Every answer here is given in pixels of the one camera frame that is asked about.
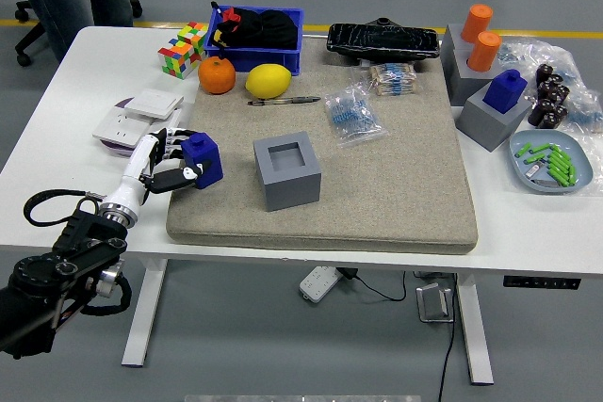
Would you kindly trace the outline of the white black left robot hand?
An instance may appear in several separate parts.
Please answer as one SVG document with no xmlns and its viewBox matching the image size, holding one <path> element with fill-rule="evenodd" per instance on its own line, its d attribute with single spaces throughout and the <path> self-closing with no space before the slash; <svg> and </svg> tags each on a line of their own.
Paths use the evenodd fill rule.
<svg viewBox="0 0 603 402">
<path fill-rule="evenodd" d="M 218 144 L 206 133 L 163 128 L 144 136 L 132 152 L 121 183 L 105 197 L 100 212 L 133 223 L 149 193 L 161 194 L 222 177 Z"/>
</svg>

